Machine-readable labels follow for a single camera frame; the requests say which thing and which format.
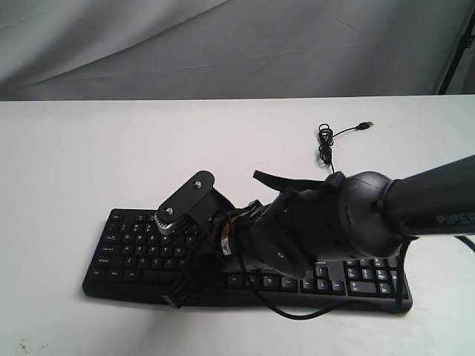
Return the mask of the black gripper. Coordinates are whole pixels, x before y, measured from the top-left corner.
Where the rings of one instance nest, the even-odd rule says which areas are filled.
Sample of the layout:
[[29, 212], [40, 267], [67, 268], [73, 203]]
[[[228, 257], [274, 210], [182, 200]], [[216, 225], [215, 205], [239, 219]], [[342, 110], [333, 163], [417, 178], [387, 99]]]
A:
[[198, 236], [174, 284], [163, 299], [174, 309], [211, 288], [226, 272], [273, 268], [288, 274], [289, 251], [279, 238], [269, 205], [254, 200], [243, 208], [228, 200], [202, 200], [192, 208]]

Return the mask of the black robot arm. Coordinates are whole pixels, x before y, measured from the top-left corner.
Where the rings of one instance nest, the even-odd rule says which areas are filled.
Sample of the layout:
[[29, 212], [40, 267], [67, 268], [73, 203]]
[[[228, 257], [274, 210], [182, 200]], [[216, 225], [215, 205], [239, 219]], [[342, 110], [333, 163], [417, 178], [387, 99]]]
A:
[[366, 171], [323, 181], [288, 179], [256, 171], [275, 190], [268, 205], [237, 208], [198, 171], [154, 214], [164, 235], [196, 234], [181, 272], [164, 300], [175, 308], [238, 271], [272, 268], [301, 279], [318, 262], [397, 257], [423, 236], [474, 232], [474, 158], [466, 157], [405, 178]]

